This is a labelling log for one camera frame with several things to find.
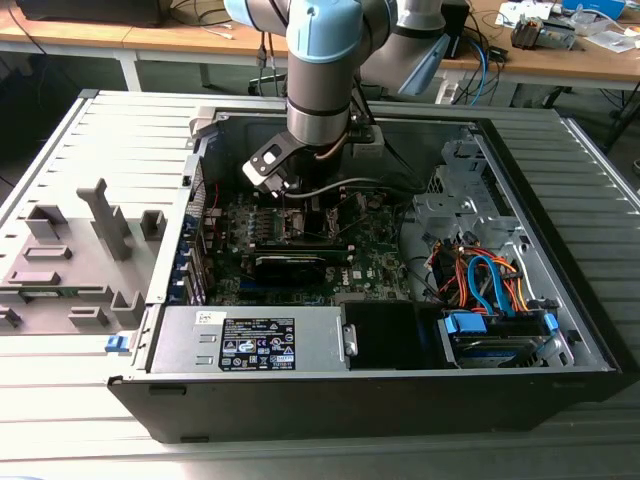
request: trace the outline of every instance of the power supply label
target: power supply label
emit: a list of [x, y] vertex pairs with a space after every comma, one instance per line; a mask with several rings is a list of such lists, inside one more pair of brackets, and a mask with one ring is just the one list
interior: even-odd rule
[[226, 318], [219, 367], [225, 372], [295, 370], [293, 318]]

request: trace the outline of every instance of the black connector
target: black connector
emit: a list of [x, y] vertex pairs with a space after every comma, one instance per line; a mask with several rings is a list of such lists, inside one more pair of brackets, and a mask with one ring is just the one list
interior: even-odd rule
[[267, 68], [267, 49], [264, 45], [260, 45], [260, 48], [258, 49], [256, 65], [258, 68]]
[[490, 62], [506, 63], [508, 53], [509, 51], [504, 48], [491, 46], [487, 49], [487, 58]]
[[522, 278], [522, 272], [509, 272], [502, 275], [503, 280], [517, 280], [518, 278]]
[[478, 237], [473, 232], [470, 232], [469, 230], [467, 230], [462, 234], [462, 242], [465, 245], [476, 245], [476, 246], [480, 245], [480, 240], [478, 239]]

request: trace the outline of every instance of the white sticker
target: white sticker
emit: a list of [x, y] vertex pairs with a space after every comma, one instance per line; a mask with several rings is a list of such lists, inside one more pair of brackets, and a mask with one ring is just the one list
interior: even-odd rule
[[207, 312], [196, 313], [196, 325], [222, 325], [227, 318], [227, 312]]

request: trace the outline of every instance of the white paper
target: white paper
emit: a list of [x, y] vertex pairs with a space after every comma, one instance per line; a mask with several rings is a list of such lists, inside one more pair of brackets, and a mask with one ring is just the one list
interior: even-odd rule
[[520, 3], [507, 2], [500, 5], [500, 13], [496, 17], [496, 25], [515, 28], [520, 16], [538, 17], [547, 20], [551, 13], [553, 2], [533, 2], [525, 0]]
[[632, 38], [610, 30], [591, 35], [590, 37], [587, 37], [587, 40], [615, 53], [626, 52], [635, 46], [635, 42]]

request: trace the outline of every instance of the blue latch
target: blue latch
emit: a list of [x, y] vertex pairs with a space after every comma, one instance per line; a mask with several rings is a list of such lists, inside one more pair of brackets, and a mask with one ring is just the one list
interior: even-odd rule
[[107, 340], [107, 344], [104, 347], [104, 351], [107, 353], [124, 353], [128, 352], [129, 349], [127, 345], [129, 343], [129, 339], [122, 335], [111, 335], [109, 340]]
[[447, 333], [487, 333], [482, 315], [472, 312], [454, 312], [444, 319]]
[[556, 320], [556, 316], [553, 313], [545, 313], [544, 322], [547, 324], [547, 328], [551, 333], [554, 333], [560, 328], [558, 320]]

